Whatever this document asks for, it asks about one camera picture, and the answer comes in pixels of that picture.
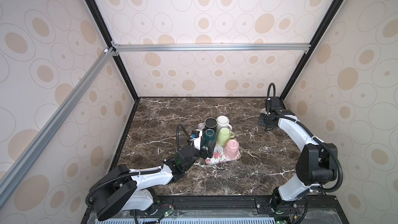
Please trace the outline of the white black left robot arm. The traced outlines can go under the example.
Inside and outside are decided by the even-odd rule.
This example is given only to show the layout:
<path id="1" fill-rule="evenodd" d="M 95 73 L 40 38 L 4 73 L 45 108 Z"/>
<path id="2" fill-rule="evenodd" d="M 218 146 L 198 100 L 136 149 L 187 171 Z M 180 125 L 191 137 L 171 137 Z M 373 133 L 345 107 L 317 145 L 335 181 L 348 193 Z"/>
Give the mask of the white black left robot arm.
<path id="1" fill-rule="evenodd" d="M 85 204 L 94 208 L 99 221 L 105 221 L 124 210 L 147 211 L 156 196 L 149 188 L 176 183 L 200 158 L 212 158 L 214 149 L 203 146 L 196 149 L 185 145 L 161 166 L 147 169 L 128 169 L 125 164 L 116 166 L 89 190 Z"/>

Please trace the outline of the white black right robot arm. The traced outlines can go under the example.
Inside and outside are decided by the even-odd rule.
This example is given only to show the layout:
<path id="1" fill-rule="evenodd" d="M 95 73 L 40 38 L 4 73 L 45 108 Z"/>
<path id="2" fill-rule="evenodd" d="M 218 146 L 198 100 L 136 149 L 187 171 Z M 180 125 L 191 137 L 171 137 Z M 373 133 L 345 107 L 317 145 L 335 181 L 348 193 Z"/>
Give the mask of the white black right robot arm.
<path id="1" fill-rule="evenodd" d="M 337 147 L 313 135 L 292 111 L 286 109 L 279 97 L 266 98 L 258 124 L 267 129 L 279 127 L 290 136 L 301 152 L 295 166 L 295 175 L 273 191 L 270 202 L 273 209 L 297 201 L 312 190 L 335 192 L 341 187 L 344 172 L 338 159 Z"/>

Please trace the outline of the dark teal mug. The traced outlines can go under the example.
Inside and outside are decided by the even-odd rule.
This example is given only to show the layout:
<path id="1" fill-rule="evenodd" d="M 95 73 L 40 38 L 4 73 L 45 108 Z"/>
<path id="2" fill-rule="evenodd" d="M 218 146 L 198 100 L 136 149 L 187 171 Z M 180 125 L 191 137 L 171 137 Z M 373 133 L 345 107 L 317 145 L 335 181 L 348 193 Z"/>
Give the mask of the dark teal mug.
<path id="1" fill-rule="evenodd" d="M 204 131 L 202 142 L 201 142 L 201 148 L 202 147 L 212 148 L 213 149 L 213 153 L 214 153 L 214 149 L 215 149 L 216 143 L 217 143 L 217 141 L 216 141 L 216 132 L 214 132 L 211 129 L 208 129 L 208 130 Z"/>

